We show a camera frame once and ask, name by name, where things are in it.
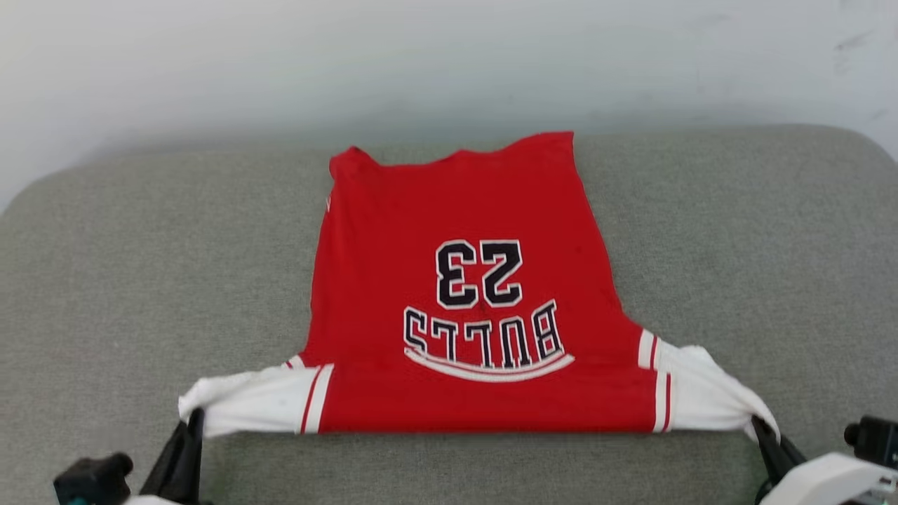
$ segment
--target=white sleeve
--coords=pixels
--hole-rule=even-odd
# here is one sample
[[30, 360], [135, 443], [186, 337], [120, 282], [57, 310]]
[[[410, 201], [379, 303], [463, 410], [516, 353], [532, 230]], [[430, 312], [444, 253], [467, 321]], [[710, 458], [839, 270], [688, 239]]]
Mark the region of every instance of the white sleeve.
[[698, 346], [676, 348], [657, 340], [655, 369], [671, 377], [670, 429], [743, 430], [755, 442], [752, 416], [779, 427], [760, 396], [727, 374]]
[[306, 368], [291, 360], [259, 372], [201, 378], [178, 399], [178, 412], [186, 421], [194, 409], [205, 409], [205, 438], [236, 431], [316, 433], [332, 371], [333, 365]]

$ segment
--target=white stripe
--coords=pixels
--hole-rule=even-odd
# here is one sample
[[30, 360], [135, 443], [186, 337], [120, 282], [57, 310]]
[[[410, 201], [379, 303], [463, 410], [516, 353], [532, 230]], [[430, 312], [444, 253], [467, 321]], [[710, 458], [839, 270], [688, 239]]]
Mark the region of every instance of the white stripe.
[[425, 357], [421, 354], [413, 350], [406, 349], [405, 355], [409, 357], [412, 361], [418, 363], [419, 365], [423, 365], [427, 368], [435, 370], [437, 372], [441, 372], [453, 377], [459, 377], [467, 380], [475, 380], [480, 382], [517, 382], [522, 380], [528, 380], [540, 376], [544, 376], [546, 374], [550, 374], [555, 370], [561, 370], [562, 368], [569, 365], [572, 361], [574, 361], [574, 357], [566, 354], [562, 356], [560, 359], [555, 359], [552, 363], [550, 363], [546, 367], [538, 367], [531, 368], [525, 371], [521, 371], [520, 369], [513, 370], [511, 373], [505, 374], [497, 374], [497, 373], [484, 373], [480, 371], [472, 371], [464, 368], [456, 368], [446, 365], [437, 361], [438, 359]]
[[667, 374], [657, 372], [655, 380], [655, 433], [665, 428], [665, 416], [667, 414]]
[[318, 433], [318, 426], [321, 423], [321, 411], [324, 409], [324, 397], [328, 393], [328, 382], [330, 382], [330, 372], [334, 369], [333, 365], [325, 365], [315, 381], [315, 389], [312, 391], [312, 402], [309, 404], [309, 414], [305, 417], [304, 433]]
[[484, 368], [484, 367], [481, 367], [480, 365], [471, 365], [469, 363], [461, 363], [460, 361], [450, 361], [449, 359], [438, 358], [436, 356], [430, 356], [429, 354], [424, 354], [423, 352], [421, 352], [418, 349], [413, 349], [413, 348], [409, 348], [409, 347], [405, 348], [405, 353], [406, 354], [417, 354], [421, 359], [426, 359], [427, 361], [435, 362], [444, 367], [459, 368], [460, 370], [466, 370], [466, 371], [475, 372], [478, 374], [496, 375], [496, 376], [512, 376], [512, 375], [516, 375], [516, 374], [521, 374], [523, 372], [529, 372], [531, 370], [538, 370], [540, 368], [545, 368], [548, 365], [554, 363], [555, 361], [558, 361], [559, 359], [561, 359], [562, 357], [565, 356], [564, 353], [553, 354], [549, 358], [546, 358], [543, 361], [536, 363], [535, 365], [525, 365], [525, 366], [519, 367], [519, 368]]
[[639, 335], [639, 357], [637, 365], [649, 370], [652, 368], [652, 344], [655, 343], [655, 335], [649, 330], [643, 329]]

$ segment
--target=jersey armhole trim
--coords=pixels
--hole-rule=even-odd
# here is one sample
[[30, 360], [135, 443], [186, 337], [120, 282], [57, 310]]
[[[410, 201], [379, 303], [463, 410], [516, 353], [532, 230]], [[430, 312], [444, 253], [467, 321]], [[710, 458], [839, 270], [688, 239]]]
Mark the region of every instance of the jersey armhole trim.
[[328, 393], [328, 383], [333, 369], [333, 365], [318, 368], [318, 372], [312, 380], [312, 394], [305, 405], [300, 433], [318, 433], [318, 428], [321, 426], [321, 412], [324, 410], [324, 398]]
[[657, 347], [658, 338], [649, 330], [643, 329], [639, 335], [639, 348], [636, 364], [645, 370], [657, 369], [655, 348]]

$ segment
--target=red jersey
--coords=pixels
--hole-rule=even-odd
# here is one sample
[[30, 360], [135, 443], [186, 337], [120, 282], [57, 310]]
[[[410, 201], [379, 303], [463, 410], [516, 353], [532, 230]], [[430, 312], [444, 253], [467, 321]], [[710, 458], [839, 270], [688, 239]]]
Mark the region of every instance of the red jersey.
[[670, 378], [621, 310], [572, 141], [331, 160], [300, 357], [333, 366], [302, 431], [666, 428]]

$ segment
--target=red stripe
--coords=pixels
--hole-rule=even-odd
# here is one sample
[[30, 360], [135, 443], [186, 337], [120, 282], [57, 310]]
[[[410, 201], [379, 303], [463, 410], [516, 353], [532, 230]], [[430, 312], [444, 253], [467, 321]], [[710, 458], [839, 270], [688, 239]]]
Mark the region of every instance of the red stripe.
[[321, 374], [321, 367], [315, 372], [315, 378], [312, 379], [312, 386], [309, 387], [309, 394], [305, 397], [305, 410], [303, 411], [303, 423], [300, 424], [300, 433], [305, 433], [305, 420], [309, 417], [309, 404], [312, 403], [312, 394], [315, 392], [315, 385], [318, 383], [318, 375]]
[[667, 408], [665, 412], [665, 426], [661, 431], [667, 431], [671, 423], [671, 375], [667, 374]]
[[652, 335], [652, 355], [648, 358], [648, 366], [650, 370], [655, 369], [655, 347], [658, 345], [658, 338]]

